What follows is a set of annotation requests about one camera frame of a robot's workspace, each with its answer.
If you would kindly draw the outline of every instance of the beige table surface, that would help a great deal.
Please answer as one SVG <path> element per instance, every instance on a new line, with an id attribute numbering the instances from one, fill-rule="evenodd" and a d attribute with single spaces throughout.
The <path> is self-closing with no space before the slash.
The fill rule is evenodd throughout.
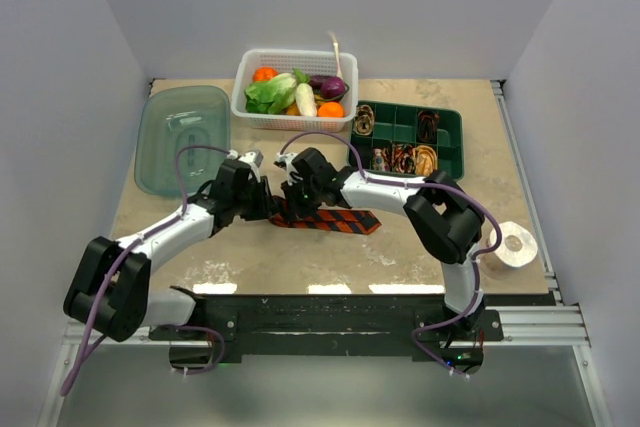
<path id="1" fill-rule="evenodd" d="M 156 80 L 152 94 L 187 85 L 215 85 L 231 96 L 233 80 Z M 484 204 L 499 222 L 512 220 L 533 232 L 522 187 L 491 84 L 486 80 L 363 80 L 360 98 L 453 109 L 463 119 L 465 176 L 462 188 Z M 348 137 L 348 130 L 341 133 Z M 251 129 L 232 117 L 231 147 L 260 149 L 261 174 L 274 194 L 285 180 L 273 165 L 275 153 L 294 132 Z M 301 152 L 318 147 L 338 169 L 346 146 L 310 135 L 291 146 Z M 114 236 L 141 230 L 174 211 L 177 199 L 145 194 L 136 186 L 131 163 L 117 213 Z M 440 264 L 426 253 L 409 221 L 377 212 L 382 222 L 370 236 L 275 227 L 267 221 L 236 220 L 215 237 L 192 246 L 154 274 L 152 290 L 178 285 L 201 293 L 306 294 L 310 286 L 329 291 L 443 292 Z M 485 222 L 483 239 L 490 232 Z M 488 293 L 546 293 L 540 258 L 514 270 L 494 255 L 481 262 L 482 287 Z"/>

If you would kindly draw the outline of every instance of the white roll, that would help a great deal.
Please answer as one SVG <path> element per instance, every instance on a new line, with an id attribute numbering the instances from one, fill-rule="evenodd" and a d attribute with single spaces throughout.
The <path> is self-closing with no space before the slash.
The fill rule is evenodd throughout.
<path id="1" fill-rule="evenodd" d="M 536 258 L 538 243 L 531 232 L 511 221 L 502 222 L 500 230 L 502 230 L 502 244 L 495 254 L 505 265 L 519 269 Z M 489 245 L 493 245 L 495 241 L 496 230 L 493 229 L 489 234 Z"/>

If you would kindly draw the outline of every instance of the plastic bin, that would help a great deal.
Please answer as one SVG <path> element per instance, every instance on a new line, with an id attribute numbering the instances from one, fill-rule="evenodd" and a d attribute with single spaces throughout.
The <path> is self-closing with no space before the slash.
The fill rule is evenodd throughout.
<path id="1" fill-rule="evenodd" d="M 339 132 L 351 125 L 358 103 L 358 61 L 351 54 L 340 54 L 342 77 L 349 84 L 349 92 L 340 104 L 345 116 L 341 119 L 327 117 L 300 117 L 289 115 L 251 114 L 246 110 L 244 89 L 253 82 L 253 73 L 260 67 L 273 67 L 280 73 L 292 72 L 296 67 L 309 75 L 335 75 L 336 59 L 333 52 L 313 50 L 252 49 L 242 56 L 236 74 L 231 111 L 245 119 L 256 129 L 278 130 L 328 130 Z"/>
<path id="2" fill-rule="evenodd" d="M 351 130 L 351 143 L 358 149 L 372 150 L 385 148 L 390 143 L 429 145 L 438 155 L 438 169 L 444 170 L 455 180 L 464 176 L 464 149 L 462 143 L 462 117 L 455 110 L 435 109 L 415 105 L 388 104 L 361 100 L 358 105 L 369 105 L 375 115 L 373 132 L 370 135 L 358 135 Z M 437 112 L 440 115 L 438 134 L 434 144 L 420 141 L 417 136 L 418 113 L 421 111 Z M 371 168 L 371 159 L 363 158 L 364 167 Z M 351 151 L 347 162 L 356 165 Z M 385 172 L 399 177 L 416 177 L 413 174 Z"/>
<path id="3" fill-rule="evenodd" d="M 180 188 L 174 159 L 187 145 L 229 149 L 229 97 L 221 89 L 202 85 L 158 92 L 142 111 L 136 148 L 134 179 L 144 192 L 174 197 Z M 221 153 L 194 149 L 180 156 L 180 172 L 187 191 L 215 178 L 225 159 Z"/>

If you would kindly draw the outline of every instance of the green tray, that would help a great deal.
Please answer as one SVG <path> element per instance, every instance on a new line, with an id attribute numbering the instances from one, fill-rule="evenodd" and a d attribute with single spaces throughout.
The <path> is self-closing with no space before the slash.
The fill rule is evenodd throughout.
<path id="1" fill-rule="evenodd" d="M 353 132 L 351 124 L 351 143 L 358 150 L 370 151 L 375 148 L 385 148 L 392 142 L 416 145 L 429 145 L 438 155 L 438 169 L 444 170 L 455 180 L 464 177 L 464 150 L 462 147 L 462 117 L 455 110 L 434 109 L 415 105 L 388 104 L 361 100 L 358 105 L 369 105 L 375 114 L 373 133 L 367 136 Z M 435 144 L 425 144 L 417 137 L 418 113 L 426 110 L 440 115 L 438 135 Z M 356 165 L 355 158 L 349 151 L 347 162 Z M 364 166 L 371 169 L 371 155 L 363 158 Z M 399 177 L 416 177 L 412 174 L 387 172 Z"/>

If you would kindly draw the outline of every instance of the leafy green vegetable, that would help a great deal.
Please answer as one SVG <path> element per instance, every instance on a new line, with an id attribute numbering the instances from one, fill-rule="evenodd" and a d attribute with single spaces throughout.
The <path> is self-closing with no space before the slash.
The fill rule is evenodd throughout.
<path id="1" fill-rule="evenodd" d="M 279 114 L 295 101 L 298 80 L 293 74 L 276 75 L 273 79 L 253 82 L 244 90 L 247 112 Z"/>
<path id="2" fill-rule="evenodd" d="M 305 74 L 300 69 L 294 68 L 293 75 L 296 76 L 296 80 L 298 81 L 299 84 L 308 84 L 309 81 L 311 80 L 311 76 Z"/>

